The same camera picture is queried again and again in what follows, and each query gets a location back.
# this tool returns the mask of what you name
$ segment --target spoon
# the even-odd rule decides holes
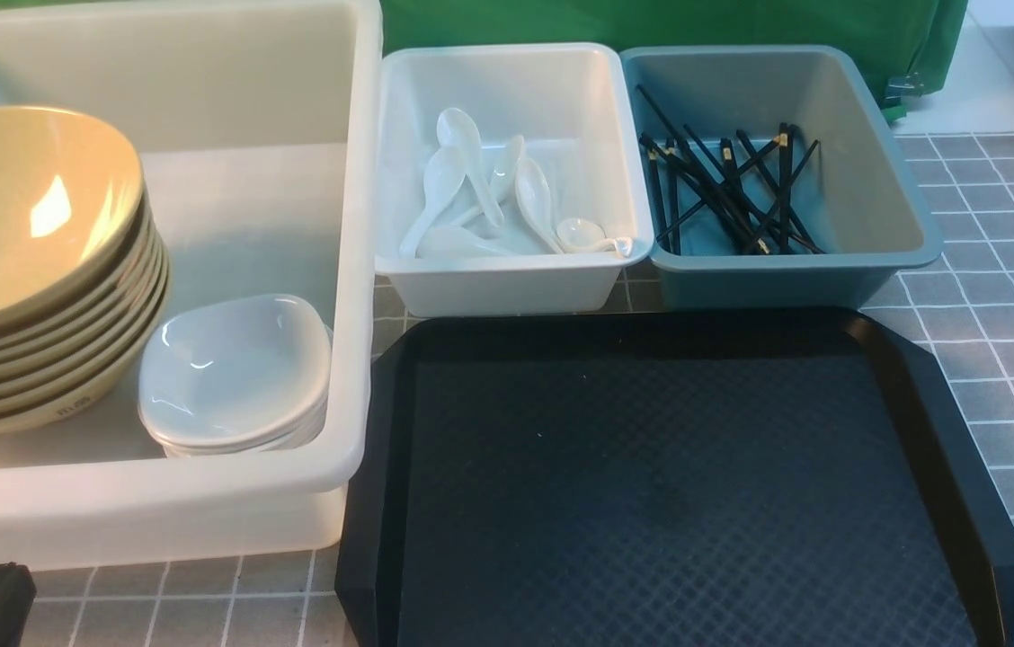
[[[527,154],[526,150],[523,136],[516,135],[511,137],[510,142],[507,142],[507,145],[503,147],[498,158],[495,158],[495,167],[491,170],[490,182],[491,195],[495,197],[495,202],[506,201],[507,197],[511,196],[511,188],[515,186],[515,169],[519,167],[519,160]],[[454,226],[466,225],[481,213],[483,213],[482,205],[475,205],[461,213],[455,220],[450,221],[450,224]]]
[[[498,242],[476,236],[461,226],[433,226],[420,242],[421,258],[483,258],[518,256]]]
[[[447,107],[439,114],[436,137],[440,146],[458,148],[458,153],[463,158],[463,170],[475,188],[475,196],[480,200],[483,213],[487,214],[491,225],[503,226],[503,210],[499,209],[499,202],[491,195],[491,187],[487,184],[487,177],[483,176],[483,139],[480,138],[480,127],[475,126],[470,117],[458,107]]]
[[[416,258],[416,249],[420,246],[424,233],[432,226],[434,218],[458,195],[458,190],[463,187],[463,159],[457,148],[439,148],[428,160],[428,167],[424,169],[424,213],[413,222],[412,228],[404,236],[404,241],[400,244],[401,257]]]
[[[519,168],[515,171],[515,201],[519,202],[523,220],[538,234],[544,244],[557,255],[564,254],[552,234],[551,187],[539,164],[531,158],[519,160]]]
[[[556,226],[556,234],[562,245],[574,254],[609,253],[613,249],[623,258],[631,256],[633,242],[626,236],[620,238],[608,238],[598,226],[590,220],[582,220],[581,217],[568,217],[560,220]]]

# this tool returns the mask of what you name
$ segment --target stack of white bowls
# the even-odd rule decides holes
[[[172,458],[292,449],[322,430],[331,331],[305,300],[262,295],[186,311],[140,368],[140,420]]]
[[[0,431],[107,393],[157,327],[169,281],[129,140],[87,115],[0,107]]]

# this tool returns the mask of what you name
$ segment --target green backdrop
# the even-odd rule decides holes
[[[0,8],[80,0],[0,0]],[[439,45],[590,41],[832,45],[876,98],[915,75],[941,89],[967,0],[381,0],[387,52]]]

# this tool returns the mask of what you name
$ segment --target black plastic tray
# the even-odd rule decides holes
[[[844,310],[435,319],[375,364],[360,647],[1014,644],[934,358]]]

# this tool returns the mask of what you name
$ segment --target stack of yellow bowls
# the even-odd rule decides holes
[[[86,410],[157,327],[167,250],[139,155],[87,115],[0,107],[0,431]]]

